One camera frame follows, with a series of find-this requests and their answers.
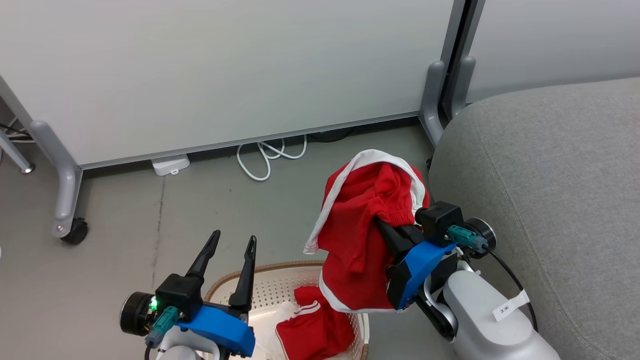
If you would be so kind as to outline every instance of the teal cable connector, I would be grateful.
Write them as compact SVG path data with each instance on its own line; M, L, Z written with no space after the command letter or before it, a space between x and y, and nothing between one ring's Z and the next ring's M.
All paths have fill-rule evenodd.
M151 326L151 331L145 338L145 344L147 346L151 344L151 348L157 348L164 339L166 332L178 322L179 318L180 311L174 306L168 306Z
M485 238L476 235L473 231L469 231L464 227L452 225L449 228L449 238L454 243L462 246L468 246L479 254L484 254L485 250L482 245L489 245Z

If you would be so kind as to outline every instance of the sofa seam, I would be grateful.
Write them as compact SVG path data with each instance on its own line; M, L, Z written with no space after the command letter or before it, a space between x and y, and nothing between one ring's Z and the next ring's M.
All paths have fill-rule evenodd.
M525 244L527 245L527 250L532 255L533 259L535 260L536 266L538 267L540 273L543 275L543 286L545 288L545 291L549 295L551 295L551 297L553 299L556 300L555 301L555 303L556 303L555 304L556 311L560 314L560 316L563 319L563 321L565 322L565 324L569 325L569 329L571 330L573 335L581 343L586 345L592 351L595 351L597 353L597 355L599 355L600 357L604 357L604 358L611 356L611 357L614 357L614 358L621 359L620 356L617 356L617 355L605 350L600 345L595 343L595 341L593 341L591 338L589 338L589 336L586 336L585 334L583 334L581 332L580 327L577 326L577 324L575 323L575 321L573 320L573 318L569 314L569 311L567 310L566 306L564 305L564 302L559 298L559 296L553 290L553 288L551 286L551 280L549 279L545 269L542 267L542 265L540 263L540 258L538 257L536 251L533 248L531 237L529 236L529 233L527 232L527 230L526 230L526 228L524 226L524 223L522 222L522 217L520 216L520 213L516 209L516 206L513 203L513 199L511 198L511 195L510 195L507 187L505 186L502 177L498 174L498 172L497 172L497 170L495 168L495 165L493 164L493 160L491 159L491 156L489 155L489 152L486 149L486 146L485 146L485 143L484 143L484 139L480 134L480 130L478 129L478 126L477 126L477 123L476 123L475 119L473 119L472 122L474 124L474 129L476 130L476 135L478 137L478 140L480 141L480 145L482 146L482 149L483 149L483 152L484 152L484 159L489 164L489 166L490 166L490 168L491 168L491 170L493 172L493 175L498 180L498 183L500 184L500 190L501 190L503 196L505 197L505 199L507 200L507 202L509 204L509 207L511 208L512 213L514 214L514 216L516 216L517 225L518 225L519 230L524 235L524 240L525 240Z

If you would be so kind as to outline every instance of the laundry basket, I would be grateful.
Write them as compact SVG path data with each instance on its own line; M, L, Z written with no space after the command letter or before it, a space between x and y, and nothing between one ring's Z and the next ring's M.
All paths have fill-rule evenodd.
M278 305L285 301L295 303L293 291L300 286L318 286L322 261L296 261L274 265L258 266L253 278L252 310L249 312L249 325L258 329L268 323ZM207 292L206 301L228 304L229 296L236 290L240 272L229 274L220 279ZM369 317L367 314L347 314L353 327L355 339L349 348L331 359L366 360L369 352ZM268 359L256 347L252 359Z

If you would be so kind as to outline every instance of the brown basket rim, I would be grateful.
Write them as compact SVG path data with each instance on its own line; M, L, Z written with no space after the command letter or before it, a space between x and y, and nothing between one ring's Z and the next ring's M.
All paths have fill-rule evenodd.
M266 272L270 270L299 268L299 267L305 267L305 266L322 266L323 264L324 264L323 260L290 261L288 263L277 263L277 264L271 264L271 265L256 266L255 272ZM240 276L240 271L236 271L221 277L220 280L216 281L216 283L213 284L213 286L211 286L209 291L207 291L207 295L205 296L204 300L210 301L211 297L213 296L213 293L216 292L216 290L219 289L220 286L239 276ZM360 356L360 360L367 360L368 356L369 356L369 344L364 344L362 345L362 355Z

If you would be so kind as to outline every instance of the red fabric with white trim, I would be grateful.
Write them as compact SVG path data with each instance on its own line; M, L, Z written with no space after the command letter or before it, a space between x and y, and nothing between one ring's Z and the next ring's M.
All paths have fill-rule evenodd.
M319 288L294 290L300 309L276 325L287 360L323 360L347 350L355 335L346 314L338 313Z
M428 205L420 172L382 151L363 151L329 177L305 253L329 252L319 287L334 309L395 311L385 275L393 257L373 218L394 227L412 225L417 209Z

